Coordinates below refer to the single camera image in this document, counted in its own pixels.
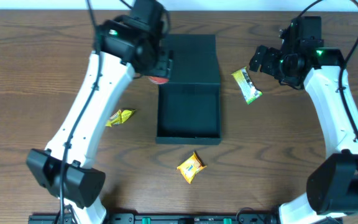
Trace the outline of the red Pringles can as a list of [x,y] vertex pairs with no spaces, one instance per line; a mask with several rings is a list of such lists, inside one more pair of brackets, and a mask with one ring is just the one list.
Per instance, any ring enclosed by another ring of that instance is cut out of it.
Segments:
[[161,78],[161,77],[149,77],[149,80],[157,85],[163,85],[169,82],[168,78]]

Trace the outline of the green yellow snack bar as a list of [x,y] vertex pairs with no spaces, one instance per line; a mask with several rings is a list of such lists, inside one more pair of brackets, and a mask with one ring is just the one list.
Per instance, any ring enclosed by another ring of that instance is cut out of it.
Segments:
[[249,74],[247,73],[247,67],[243,67],[231,74],[235,79],[236,83],[241,89],[242,95],[249,105],[257,98],[262,96],[262,92],[254,86]]

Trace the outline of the yellow snack packet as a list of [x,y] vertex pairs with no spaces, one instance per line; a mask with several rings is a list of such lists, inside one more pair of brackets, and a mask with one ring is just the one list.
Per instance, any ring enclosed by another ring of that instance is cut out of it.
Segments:
[[122,109],[118,110],[112,116],[109,117],[108,121],[106,122],[107,127],[112,127],[114,125],[119,125],[125,123],[131,116],[134,115],[136,110],[130,109]]

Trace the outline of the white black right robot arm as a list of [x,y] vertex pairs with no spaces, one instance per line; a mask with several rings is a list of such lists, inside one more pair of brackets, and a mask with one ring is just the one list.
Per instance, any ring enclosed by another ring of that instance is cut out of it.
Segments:
[[328,223],[358,214],[358,110],[339,49],[324,46],[319,16],[299,16],[281,30],[279,49],[261,45],[253,72],[305,90],[323,132],[325,161],[308,177],[306,192],[279,206],[277,223]]

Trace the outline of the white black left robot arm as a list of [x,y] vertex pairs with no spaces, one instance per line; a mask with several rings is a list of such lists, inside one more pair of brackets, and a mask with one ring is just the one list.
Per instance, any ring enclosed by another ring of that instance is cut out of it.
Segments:
[[81,88],[60,128],[26,163],[38,184],[59,200],[45,223],[103,223],[99,197],[105,173],[94,168],[106,123],[129,84],[140,77],[168,79],[172,51],[162,45],[169,12],[157,1],[137,0],[128,15],[93,23],[93,51]]

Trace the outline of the black open gift box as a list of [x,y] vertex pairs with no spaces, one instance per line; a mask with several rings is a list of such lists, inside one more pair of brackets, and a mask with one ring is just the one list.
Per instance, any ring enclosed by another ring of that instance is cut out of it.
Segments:
[[218,145],[221,76],[216,37],[172,34],[163,43],[173,52],[169,81],[158,88],[158,144]]

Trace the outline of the yellow cracker packet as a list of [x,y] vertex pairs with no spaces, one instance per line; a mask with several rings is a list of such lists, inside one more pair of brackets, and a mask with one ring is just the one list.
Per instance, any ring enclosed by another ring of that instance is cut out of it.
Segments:
[[177,167],[177,170],[179,170],[185,180],[191,184],[195,178],[195,175],[204,168],[206,168],[206,165],[203,164],[197,153],[193,152],[193,154],[187,160],[182,162]]

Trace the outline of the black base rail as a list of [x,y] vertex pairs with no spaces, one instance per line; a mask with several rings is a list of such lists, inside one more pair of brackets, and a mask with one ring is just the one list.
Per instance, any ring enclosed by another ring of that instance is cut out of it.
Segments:
[[240,215],[134,215],[113,213],[103,224],[279,224],[276,215],[242,213]]

